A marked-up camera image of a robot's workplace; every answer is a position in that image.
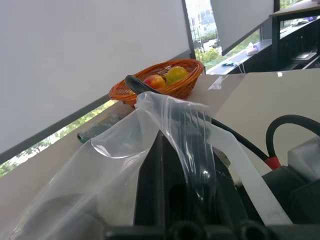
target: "tree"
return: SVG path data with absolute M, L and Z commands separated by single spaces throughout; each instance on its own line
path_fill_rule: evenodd
M 286 9 L 287 7 L 301 1 L 302 0 L 280 0 L 280 9 Z
M 200 42 L 194 40 L 193 41 L 193 47 L 194 47 L 194 49 L 201 49 L 202 46 L 201 46 Z
M 97 107 L 96 109 L 92 110 L 91 112 L 87 113 L 86 115 L 80 117 L 79 119 L 77 119 L 77 120 L 73 121 L 72 123 L 70 123 L 69 125 L 65 126 L 59 132 L 56 132 L 54 134 L 55 137 L 59 138 L 59 139 L 63 138 L 65 135 L 71 133 L 72 131 L 74 131 L 75 129 L 80 127 L 82 124 L 86 123 L 87 121 L 89 121 L 93 117 L 97 116 L 98 114 L 100 114 L 101 112 L 103 112 L 104 110 L 106 110 L 107 108 L 109 108 L 110 106 L 115 104 L 116 102 L 117 102 L 116 100 L 109 100 L 105 104 Z
M 40 142 L 36 143 L 35 145 L 29 147 L 28 149 L 24 150 L 23 152 L 19 153 L 16 157 L 20 158 L 22 156 L 33 155 L 40 153 L 43 149 L 47 148 L 51 145 L 50 139 L 47 137 Z
M 219 56 L 219 52 L 216 48 L 211 48 L 209 51 L 205 52 L 203 55 L 204 62 L 210 62 Z
M 5 163 L 0 165 L 0 178 L 4 175 L 6 175 L 8 172 L 15 169 L 19 164 L 17 164 L 14 161 L 6 161 Z
M 207 43 L 210 40 L 213 40 L 216 38 L 217 38 L 217 33 L 215 31 L 211 31 L 211 32 L 207 33 L 206 35 L 201 36 L 199 41 L 204 44 L 204 43 Z

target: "glass window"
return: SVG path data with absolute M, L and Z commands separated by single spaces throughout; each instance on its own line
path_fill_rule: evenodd
M 205 66 L 205 69 L 209 71 L 209 69 L 220 64 L 224 60 L 245 50 L 249 43 L 256 44 L 260 42 L 260 29 L 252 33 L 224 56 L 222 56 L 222 49 L 220 47 L 217 32 L 210 32 L 200 39 L 197 39 L 196 42 L 197 44 L 194 46 L 195 57 L 197 60 L 201 61 Z
M 191 22 L 192 22 L 192 27 L 194 27 L 196 25 L 194 17 L 191 18 Z
M 293 4 L 301 2 L 302 0 L 280 0 L 280 9 L 285 9 Z
M 80 127 L 82 124 L 86 123 L 93 117 L 97 116 L 98 114 L 102 113 L 107 108 L 111 107 L 115 104 L 116 100 L 109 100 L 105 104 L 97 107 L 96 109 L 92 110 L 91 112 L 87 113 L 86 115 L 80 117 L 79 119 L 75 120 L 74 122 L 70 123 L 69 125 L 63 127 L 62 129 L 58 130 L 57 132 L 53 133 L 52 135 L 48 136 L 47 138 L 41 140 L 40 142 L 36 143 L 35 145 L 29 147 L 28 149 L 22 151 L 15 157 L 11 158 L 10 160 L 0 164 L 0 178 L 13 169 L 15 169 L 20 164 L 27 161 L 29 158 L 33 157 L 34 155 L 40 153 L 59 139 L 63 138 L 67 134 L 71 133 L 73 130 Z
M 294 32 L 295 30 L 299 29 L 301 26 L 311 23 L 318 18 L 319 16 L 311 16 L 282 21 L 280 23 L 280 37 L 283 38 L 288 34 Z

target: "table surface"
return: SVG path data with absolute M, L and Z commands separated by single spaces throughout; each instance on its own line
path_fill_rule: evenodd
M 320 4 L 318 4 L 318 1 L 303 0 L 285 9 L 274 12 L 270 15 L 270 17 L 285 16 L 289 14 L 303 13 L 318 9 L 320 9 Z
M 277 72 L 206 75 L 199 78 L 189 100 L 208 105 L 211 117 L 267 153 L 266 131 L 274 119 L 295 114 L 320 122 L 320 69 L 292 70 L 280 75 Z M 281 164 L 288 164 L 290 149 L 314 136 L 297 125 L 280 126 L 274 135 L 274 147 Z M 244 150 L 261 174 L 270 171 L 257 156 Z

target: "red connector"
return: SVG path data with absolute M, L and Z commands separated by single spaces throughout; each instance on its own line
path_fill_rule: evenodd
M 277 168 L 281 168 L 281 164 L 276 156 L 270 157 L 265 160 L 265 163 L 272 169 L 275 170 Z

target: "red apple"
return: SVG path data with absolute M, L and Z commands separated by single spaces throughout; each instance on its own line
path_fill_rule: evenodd
M 166 86 L 166 82 L 164 78 L 160 75 L 151 75 L 148 76 L 145 80 L 144 83 L 147 84 L 148 86 L 152 87 L 153 89 L 160 89 Z

